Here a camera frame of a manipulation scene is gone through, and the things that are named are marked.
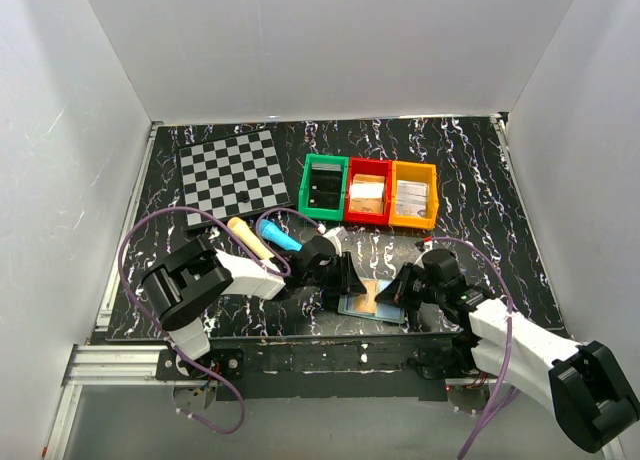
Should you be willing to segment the light blue credit cards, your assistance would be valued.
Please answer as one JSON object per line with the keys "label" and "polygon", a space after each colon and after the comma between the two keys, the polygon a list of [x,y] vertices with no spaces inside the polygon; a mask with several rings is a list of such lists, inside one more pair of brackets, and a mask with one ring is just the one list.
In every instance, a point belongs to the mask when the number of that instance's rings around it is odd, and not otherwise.
{"label": "light blue credit cards", "polygon": [[388,323],[402,324],[405,320],[405,311],[394,305],[377,302],[374,318]]}

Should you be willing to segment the grey-green card holder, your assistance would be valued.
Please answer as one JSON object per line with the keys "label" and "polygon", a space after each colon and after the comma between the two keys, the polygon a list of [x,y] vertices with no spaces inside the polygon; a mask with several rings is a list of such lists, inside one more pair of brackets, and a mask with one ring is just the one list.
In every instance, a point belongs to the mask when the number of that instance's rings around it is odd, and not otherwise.
{"label": "grey-green card holder", "polygon": [[337,311],[339,314],[379,320],[397,325],[404,322],[404,309],[394,305],[379,303],[375,300],[377,294],[390,285],[390,281],[365,279],[362,283],[366,288],[366,293],[342,296],[338,303]]}

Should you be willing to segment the silver grey credit card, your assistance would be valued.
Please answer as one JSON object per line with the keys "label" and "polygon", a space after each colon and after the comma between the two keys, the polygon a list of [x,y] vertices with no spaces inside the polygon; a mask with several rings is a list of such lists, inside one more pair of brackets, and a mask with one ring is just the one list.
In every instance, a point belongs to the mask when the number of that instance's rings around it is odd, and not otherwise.
{"label": "silver grey credit card", "polygon": [[413,196],[427,198],[429,194],[429,185],[424,182],[398,180],[396,182],[396,195]]}

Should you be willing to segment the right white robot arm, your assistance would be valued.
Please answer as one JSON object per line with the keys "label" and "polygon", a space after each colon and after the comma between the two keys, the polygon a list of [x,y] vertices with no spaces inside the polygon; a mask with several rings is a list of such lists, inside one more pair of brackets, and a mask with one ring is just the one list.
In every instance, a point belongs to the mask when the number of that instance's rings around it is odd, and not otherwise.
{"label": "right white robot arm", "polygon": [[562,338],[510,312],[469,284],[453,252],[434,249],[406,263],[376,300],[405,310],[434,304],[462,332],[454,369],[495,375],[536,400],[580,449],[595,453],[639,420],[639,400],[611,350]]}

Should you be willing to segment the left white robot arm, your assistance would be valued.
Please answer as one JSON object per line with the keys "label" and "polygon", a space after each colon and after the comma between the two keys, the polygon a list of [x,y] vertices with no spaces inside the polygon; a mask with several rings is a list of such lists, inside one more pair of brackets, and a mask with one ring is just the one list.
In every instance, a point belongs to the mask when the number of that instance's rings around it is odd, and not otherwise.
{"label": "left white robot arm", "polygon": [[307,286],[324,296],[362,295],[351,254],[338,252],[332,241],[315,236],[298,251],[283,253],[291,275],[271,271],[272,260],[257,262],[218,250],[197,238],[171,253],[142,277],[142,288],[161,328],[182,351],[178,367],[193,380],[205,378],[213,366],[210,343],[201,316],[221,296],[240,295],[280,300]]}

